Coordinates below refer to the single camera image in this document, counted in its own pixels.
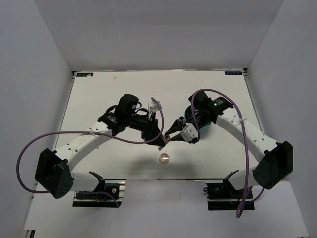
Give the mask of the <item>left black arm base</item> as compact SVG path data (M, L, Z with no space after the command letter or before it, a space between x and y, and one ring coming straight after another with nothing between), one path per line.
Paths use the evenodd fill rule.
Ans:
M73 207L119 208L125 193L125 180L109 180L94 192L76 192Z

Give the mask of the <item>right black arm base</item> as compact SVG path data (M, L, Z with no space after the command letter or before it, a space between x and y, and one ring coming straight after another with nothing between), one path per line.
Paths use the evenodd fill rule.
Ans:
M209 211L233 211L242 202L244 190L230 189L224 183L206 183L203 192L207 195Z

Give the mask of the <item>eyeshadow palette clear case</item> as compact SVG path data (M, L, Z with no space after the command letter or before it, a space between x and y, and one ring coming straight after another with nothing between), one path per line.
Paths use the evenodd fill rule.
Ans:
M165 135L163 137L164 145L158 146L158 150L161 151L169 142L170 142L170 135Z

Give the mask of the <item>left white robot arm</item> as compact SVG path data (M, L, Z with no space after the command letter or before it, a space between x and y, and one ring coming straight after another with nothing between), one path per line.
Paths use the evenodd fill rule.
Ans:
M126 128L141 133L142 143L163 147L162 128L158 127L156 112L162 111L159 101L152 99L147 108L138 108L139 99L125 94L117 105L109 107L87 130L66 145L40 153L36 181L55 199L75 191L99 198L105 194L105 179L95 172L75 172L75 167L92 151Z

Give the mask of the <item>round beige powder compact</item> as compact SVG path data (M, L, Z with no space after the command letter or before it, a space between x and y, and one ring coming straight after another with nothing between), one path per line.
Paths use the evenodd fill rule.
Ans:
M159 157L161 164L168 164L170 161L170 156L167 153L162 153Z

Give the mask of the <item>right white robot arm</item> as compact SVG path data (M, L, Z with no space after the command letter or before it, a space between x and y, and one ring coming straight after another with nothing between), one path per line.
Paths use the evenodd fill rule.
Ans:
M165 133L175 133L171 141L196 143L199 129L208 124L223 128L242 145L247 145L258 164L243 171L235 171L223 180L224 193L236 197L245 187L261 186L272 189L293 171L293 146L266 136L258 128L242 118L237 107L225 97L212 100L200 91L189 98L193 103L194 115L188 119L180 117Z

